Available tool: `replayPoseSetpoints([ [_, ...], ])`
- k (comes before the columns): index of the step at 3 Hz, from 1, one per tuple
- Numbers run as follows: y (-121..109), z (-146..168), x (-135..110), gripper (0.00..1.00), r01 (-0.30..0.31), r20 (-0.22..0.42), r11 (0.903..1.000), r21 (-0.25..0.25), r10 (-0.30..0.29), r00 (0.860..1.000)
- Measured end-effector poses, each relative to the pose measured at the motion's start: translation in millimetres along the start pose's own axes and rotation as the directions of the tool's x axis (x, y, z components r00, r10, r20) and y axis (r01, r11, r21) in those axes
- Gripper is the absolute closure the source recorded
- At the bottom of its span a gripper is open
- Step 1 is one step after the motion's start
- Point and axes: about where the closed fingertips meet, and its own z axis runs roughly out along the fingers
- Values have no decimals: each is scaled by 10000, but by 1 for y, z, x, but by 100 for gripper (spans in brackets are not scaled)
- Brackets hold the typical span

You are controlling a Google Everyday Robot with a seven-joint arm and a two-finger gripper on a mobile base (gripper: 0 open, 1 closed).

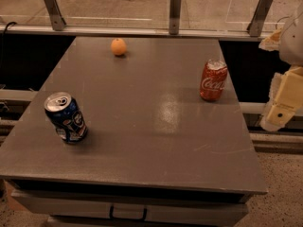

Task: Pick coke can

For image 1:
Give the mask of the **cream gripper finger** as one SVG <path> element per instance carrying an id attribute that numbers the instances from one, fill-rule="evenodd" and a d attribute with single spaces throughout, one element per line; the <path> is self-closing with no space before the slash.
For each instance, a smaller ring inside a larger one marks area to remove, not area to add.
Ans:
<path id="1" fill-rule="evenodd" d="M 271 101 L 276 100 L 276 95 L 279 90 L 283 75 L 280 73 L 274 73 L 274 76 L 271 81 L 270 91 L 269 91 L 269 99 Z"/>
<path id="2" fill-rule="evenodd" d="M 261 114 L 260 126 L 266 131 L 278 131 L 293 118 L 294 111 L 279 107 L 272 101 L 265 105 Z"/>

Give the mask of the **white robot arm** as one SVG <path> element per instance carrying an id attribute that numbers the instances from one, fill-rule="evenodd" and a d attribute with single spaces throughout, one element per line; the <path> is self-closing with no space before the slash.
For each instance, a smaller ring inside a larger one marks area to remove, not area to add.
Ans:
<path id="1" fill-rule="evenodd" d="M 284 74 L 274 74 L 269 101 L 260 120 L 264 130 L 278 131 L 303 107 L 303 4 L 294 11 L 282 29 L 263 39 L 258 47 L 268 51 L 277 50 L 279 58 L 291 65 Z"/>

